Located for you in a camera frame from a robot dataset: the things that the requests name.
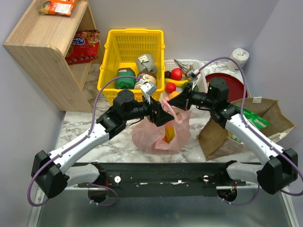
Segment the banana bunch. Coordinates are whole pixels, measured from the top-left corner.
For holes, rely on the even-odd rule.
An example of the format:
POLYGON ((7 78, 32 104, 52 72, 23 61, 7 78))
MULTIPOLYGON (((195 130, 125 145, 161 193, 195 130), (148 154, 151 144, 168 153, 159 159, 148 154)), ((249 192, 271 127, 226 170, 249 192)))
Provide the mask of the banana bunch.
POLYGON ((168 143, 170 143, 175 138, 175 131, 174 127, 166 126, 165 127, 165 136, 168 140, 168 143))

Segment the green white chips bag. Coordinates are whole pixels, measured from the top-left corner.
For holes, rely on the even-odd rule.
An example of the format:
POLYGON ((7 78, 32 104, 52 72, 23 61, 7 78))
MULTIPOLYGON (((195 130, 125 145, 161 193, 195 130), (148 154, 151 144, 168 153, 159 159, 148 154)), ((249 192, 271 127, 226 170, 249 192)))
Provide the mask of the green white chips bag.
MULTIPOLYGON (((254 125, 255 128, 257 128, 258 130, 264 129, 266 127, 268 127, 270 125, 270 123, 265 120, 264 118, 258 116, 256 113, 254 113, 253 111, 250 111, 248 109, 243 109, 243 114, 246 117, 246 119, 254 125)), ((228 136, 230 139, 243 144, 243 142, 234 134, 232 134, 231 132, 228 132, 228 136)))

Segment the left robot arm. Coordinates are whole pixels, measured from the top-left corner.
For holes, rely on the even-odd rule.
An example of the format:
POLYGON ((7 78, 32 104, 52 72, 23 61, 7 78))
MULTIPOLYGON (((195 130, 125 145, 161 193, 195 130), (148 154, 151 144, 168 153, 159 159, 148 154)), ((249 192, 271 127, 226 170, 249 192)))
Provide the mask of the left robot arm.
POLYGON ((93 119, 89 130, 62 148, 49 153, 41 150, 35 155, 32 180, 47 198, 56 197, 72 183, 72 176, 68 171, 80 158, 122 132, 128 120, 145 117, 157 127, 174 119, 152 97, 138 102, 132 91, 120 91, 114 98, 113 105, 99 118, 93 119))

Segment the brown paper grocery bag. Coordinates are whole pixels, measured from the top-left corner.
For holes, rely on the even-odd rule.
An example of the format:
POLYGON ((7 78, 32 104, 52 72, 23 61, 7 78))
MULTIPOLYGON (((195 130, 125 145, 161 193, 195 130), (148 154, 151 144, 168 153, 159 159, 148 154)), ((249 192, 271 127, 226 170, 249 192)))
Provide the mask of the brown paper grocery bag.
MULTIPOLYGON (((262 129, 261 132, 275 143, 286 137, 295 127, 283 116, 277 100, 261 97, 246 98, 244 109, 254 112, 269 122, 269 126, 262 129)), ((209 119, 197 137, 207 161, 250 152, 246 145, 231 139, 230 136, 231 134, 227 130, 209 119)))

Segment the pink peach plastic bag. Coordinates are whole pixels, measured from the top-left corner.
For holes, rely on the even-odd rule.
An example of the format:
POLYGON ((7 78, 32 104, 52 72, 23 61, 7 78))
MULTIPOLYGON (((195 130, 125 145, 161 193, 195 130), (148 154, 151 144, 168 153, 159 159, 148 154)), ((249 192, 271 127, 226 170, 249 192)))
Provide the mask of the pink peach plastic bag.
POLYGON ((164 98, 161 105, 174 116, 174 120, 160 127, 147 119, 138 123, 132 131, 132 142, 138 149, 149 154, 172 155, 178 153, 188 143, 191 136, 189 125, 191 112, 170 106, 168 100, 164 98), (174 127, 175 131, 175 138, 170 143, 162 141, 166 126, 174 127))

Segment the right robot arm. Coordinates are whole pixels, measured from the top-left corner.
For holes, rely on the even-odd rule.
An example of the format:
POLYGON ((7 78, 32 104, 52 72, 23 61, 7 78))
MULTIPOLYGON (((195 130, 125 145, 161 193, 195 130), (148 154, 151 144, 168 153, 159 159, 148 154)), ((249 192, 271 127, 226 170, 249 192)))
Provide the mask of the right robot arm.
POLYGON ((213 121, 238 137, 254 153, 260 165, 234 162, 226 168, 231 179, 257 183, 265 192, 275 194, 302 177, 297 167, 297 153, 291 148, 282 148, 256 129, 243 112, 228 101, 228 93, 225 80, 213 78, 207 93, 194 91, 188 84, 168 103, 184 111, 192 105, 207 108, 213 121))

